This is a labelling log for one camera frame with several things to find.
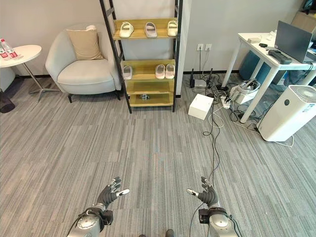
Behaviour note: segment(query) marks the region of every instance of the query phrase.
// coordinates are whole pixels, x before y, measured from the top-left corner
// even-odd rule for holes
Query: desk leg
[[[39,83],[39,81],[35,78],[35,76],[33,75],[33,73],[30,71],[30,69],[28,68],[28,66],[26,66],[25,63],[23,63],[23,66],[24,66],[25,70],[30,74],[31,78],[32,78],[33,81],[36,83],[36,85],[38,85],[38,87],[39,87],[39,90],[35,90],[35,91],[30,92],[30,94],[39,92],[38,101],[40,101],[40,98],[41,98],[41,96],[43,95],[44,92],[47,92],[47,91],[60,91],[60,90],[56,90],[56,89],[43,88],[43,87],[41,86],[41,84]]]
[[[302,80],[302,85],[308,85],[316,77],[316,70],[310,71],[307,76]]]
[[[265,81],[260,86],[257,95],[255,96],[255,98],[253,98],[253,100],[252,100],[251,104],[249,105],[248,109],[246,110],[246,112],[242,116],[242,118],[240,120],[241,123],[245,123],[247,121],[247,119],[251,115],[252,111],[255,109],[255,107],[259,103],[261,97],[264,95],[264,93],[268,89],[268,87],[269,87],[270,83],[272,82],[273,78],[275,78],[277,72],[278,72],[278,67],[272,67],[270,69],[269,74],[267,75]]]
[[[235,61],[237,59],[237,56],[238,56],[238,53],[239,53],[239,50],[240,50],[240,46],[241,46],[241,41],[238,39],[238,45],[236,46],[235,48],[235,51],[232,55],[232,58],[231,58],[231,62],[229,63],[229,66],[227,68],[227,72],[225,74],[225,78],[223,80],[223,83],[222,83],[222,87],[225,87],[227,82],[228,82],[228,79],[232,73],[232,69],[233,69],[233,66],[235,64]]]
[[[252,73],[252,75],[250,77],[250,80],[256,78],[256,76],[257,76],[258,72],[260,71],[262,65],[263,65],[263,60],[260,59],[258,64],[257,64],[257,66],[256,66],[256,68],[255,68],[255,70],[253,71],[253,73]]]

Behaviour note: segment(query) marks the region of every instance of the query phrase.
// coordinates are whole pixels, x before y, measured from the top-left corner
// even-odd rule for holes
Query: white box
[[[235,101],[241,105],[249,100],[252,100],[256,96],[257,93],[258,91],[256,90],[250,94],[240,94],[236,96]]]
[[[211,97],[197,94],[189,107],[189,115],[204,120],[213,100]]]

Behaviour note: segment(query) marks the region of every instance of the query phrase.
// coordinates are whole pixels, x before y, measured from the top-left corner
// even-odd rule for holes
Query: shoe rack
[[[147,19],[124,19],[117,20],[113,6],[113,0],[109,0],[110,9],[105,9],[104,0],[100,0],[100,5],[104,17],[104,21],[108,30],[108,35],[113,50],[116,67],[118,69],[119,80],[126,98],[129,112],[132,113],[131,107],[146,106],[172,106],[175,111],[175,97],[178,74],[182,5],[183,0],[175,0],[174,17],[171,18],[147,18]],[[109,16],[112,15],[114,20],[114,29],[111,29]],[[167,25],[169,21],[176,20],[178,22],[178,34],[170,37],[167,34]],[[129,22],[134,27],[134,32],[129,38],[120,38],[119,31],[123,22]],[[153,22],[156,26],[157,37],[154,39],[172,39],[173,40],[173,56],[168,60],[136,60],[125,61],[124,51],[122,48],[122,40],[151,40],[145,35],[144,27],[147,22]],[[118,41],[120,55],[118,53],[116,41]],[[155,67],[158,64],[175,65],[174,79],[157,79],[155,77]],[[132,78],[125,80],[122,74],[122,67],[130,65],[133,68]],[[150,99],[143,100],[140,96],[148,94]]]

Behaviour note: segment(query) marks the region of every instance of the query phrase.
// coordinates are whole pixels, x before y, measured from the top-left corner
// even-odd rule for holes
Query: wall socket
[[[211,51],[211,47],[212,47],[212,44],[211,43],[207,43],[205,45],[205,51]]]
[[[203,48],[204,48],[204,44],[203,43],[197,44],[197,51],[203,51]]]

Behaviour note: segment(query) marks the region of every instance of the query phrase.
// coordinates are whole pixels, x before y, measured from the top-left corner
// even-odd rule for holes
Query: white desk
[[[30,74],[31,78],[34,80],[34,82],[38,85],[39,89],[35,91],[31,91],[30,94],[32,93],[37,93],[39,92],[39,97],[38,101],[40,100],[42,94],[47,91],[59,91],[56,89],[50,89],[50,88],[43,88],[39,81],[35,78],[35,76],[32,74],[30,69],[26,66],[26,62],[36,58],[39,56],[41,52],[41,47],[38,45],[24,45],[24,46],[19,46],[14,48],[15,52],[18,55],[18,59],[10,59],[10,60],[3,60],[0,57],[0,68],[7,68],[7,67],[12,67],[16,66],[19,64],[22,64],[26,71]]]
[[[308,70],[311,67],[310,64],[300,63],[297,60],[295,60],[294,58],[292,58],[286,54],[285,55],[287,57],[289,57],[293,60],[292,63],[287,64],[287,65],[280,64],[273,57],[269,56],[268,51],[266,51],[266,48],[260,47],[259,43],[249,43],[247,41],[248,38],[260,38],[260,37],[262,37],[260,43],[266,43],[268,45],[268,47],[274,47],[275,38],[273,38],[272,40],[267,40],[268,35],[269,35],[269,33],[239,33],[238,34],[238,39],[239,39],[238,45],[236,45],[236,49],[232,55],[231,61],[229,63],[229,66],[228,66],[228,69],[227,69],[227,72],[226,72],[226,75],[224,78],[224,81],[222,83],[222,87],[225,87],[227,84],[227,81],[231,75],[233,66],[235,64],[236,58],[237,58],[238,53],[239,53],[239,49],[240,49],[242,44],[247,46],[253,53],[255,53],[260,58],[255,70],[253,71],[253,73],[250,77],[251,79],[255,78],[257,76],[263,63],[266,63],[271,67],[266,79],[264,80],[260,89],[258,90],[257,95],[255,96],[255,98],[253,98],[248,109],[245,111],[244,115],[242,116],[242,118],[240,120],[241,123],[245,123],[247,121],[251,112],[255,109],[256,105],[259,103],[261,97],[264,95],[265,91],[267,90],[267,88],[269,87],[270,83],[272,82],[272,80],[274,79],[274,77],[276,76],[276,74],[279,70]],[[313,78],[315,76],[316,76],[316,63],[313,63],[312,70],[305,77],[302,84],[308,85],[313,80]]]

